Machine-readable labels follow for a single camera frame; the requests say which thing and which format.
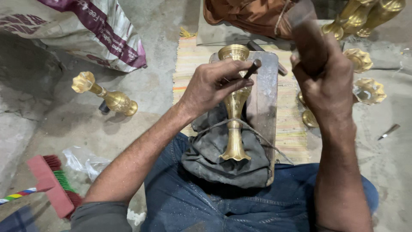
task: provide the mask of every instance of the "red bristle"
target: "red bristle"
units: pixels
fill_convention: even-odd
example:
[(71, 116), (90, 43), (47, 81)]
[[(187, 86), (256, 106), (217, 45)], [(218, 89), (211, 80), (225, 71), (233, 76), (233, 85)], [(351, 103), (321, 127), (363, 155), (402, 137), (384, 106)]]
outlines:
[(71, 212), (66, 216), (66, 218), (70, 220), (70, 217), (72, 216), (72, 214), (74, 213), (74, 211), (77, 209), (77, 207), (79, 207), (80, 204), (82, 204), (82, 198), (80, 197), (79, 194), (77, 194), (77, 193), (75, 193), (75, 192), (68, 191), (68, 190), (65, 190), (65, 192), (66, 192), (67, 196), (69, 197), (69, 199), (71, 200), (71, 202), (73, 203), (73, 205), (74, 205), (74, 207), (75, 207), (75, 208), (73, 209), (73, 211), (71, 211)]
[(46, 163), (49, 165), (52, 171), (57, 171), (61, 170), (61, 161), (57, 157), (57, 155), (49, 155), (49, 156), (43, 156), (44, 160)]

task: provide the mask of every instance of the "colorful broom handle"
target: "colorful broom handle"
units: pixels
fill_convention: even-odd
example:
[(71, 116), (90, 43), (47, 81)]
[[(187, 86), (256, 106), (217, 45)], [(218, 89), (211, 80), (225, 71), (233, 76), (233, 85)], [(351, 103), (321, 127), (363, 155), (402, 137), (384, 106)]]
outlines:
[(32, 194), (32, 193), (34, 193), (34, 192), (36, 192), (36, 191), (37, 191), (36, 188), (30, 188), (30, 189), (26, 189), (26, 190), (23, 190), (23, 191), (21, 191), (21, 192), (18, 192), (18, 193), (16, 193), (16, 194), (12, 194), (12, 195), (9, 195), (9, 196), (5, 196), (4, 198), (0, 199), (0, 205), (5, 204), (5, 203), (7, 203), (7, 202), (9, 202), (9, 201), (12, 201), (12, 200), (14, 200), (14, 199), (20, 198), (20, 197), (22, 197), (22, 196), (26, 196), (26, 195)]

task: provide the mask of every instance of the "hand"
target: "hand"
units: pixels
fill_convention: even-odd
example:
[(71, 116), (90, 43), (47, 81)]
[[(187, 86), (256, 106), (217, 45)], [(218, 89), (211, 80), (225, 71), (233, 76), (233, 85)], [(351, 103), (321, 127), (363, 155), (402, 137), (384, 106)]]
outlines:
[(343, 54), (332, 34), (324, 36), (328, 61), (324, 71), (313, 80), (295, 56), (290, 57), (293, 73), (299, 83), (305, 103), (313, 112), (319, 126), (353, 124), (353, 67)]
[(177, 104), (193, 119), (201, 116), (230, 93), (253, 85), (253, 80), (243, 79), (239, 74), (250, 66), (252, 62), (232, 59), (200, 65)]

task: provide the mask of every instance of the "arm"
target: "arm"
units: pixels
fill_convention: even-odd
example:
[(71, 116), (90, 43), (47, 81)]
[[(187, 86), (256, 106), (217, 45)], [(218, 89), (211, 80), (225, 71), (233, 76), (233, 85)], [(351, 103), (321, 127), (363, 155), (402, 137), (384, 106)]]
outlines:
[(226, 59), (199, 66), (180, 101), (114, 159), (92, 184), (83, 202), (128, 204), (159, 154), (180, 130), (228, 94), (253, 85), (252, 80), (239, 75), (239, 71), (247, 70), (251, 64)]
[(316, 223), (335, 231), (372, 231), (355, 152), (353, 68), (336, 39), (328, 35), (325, 40), (328, 62), (316, 81), (291, 57), (293, 73), (322, 134), (322, 156), (314, 190)]

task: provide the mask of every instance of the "gray cloth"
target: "gray cloth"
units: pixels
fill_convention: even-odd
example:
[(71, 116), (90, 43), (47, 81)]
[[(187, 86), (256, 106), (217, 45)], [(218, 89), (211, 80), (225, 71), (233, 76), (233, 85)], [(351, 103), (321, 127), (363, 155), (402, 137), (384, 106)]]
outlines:
[[(215, 108), (193, 121), (194, 131), (202, 131), (227, 119), (226, 108), (220, 103)], [(226, 150), (228, 140), (226, 124), (189, 137), (190, 149), (182, 155), (182, 163), (193, 175), (209, 182), (221, 182), (241, 188), (265, 187), (269, 178), (270, 161), (265, 156), (258, 138), (248, 129), (242, 129), (242, 142), (251, 160), (219, 158)]]
[(122, 202), (91, 202), (71, 216), (71, 232), (131, 232), (127, 206)]

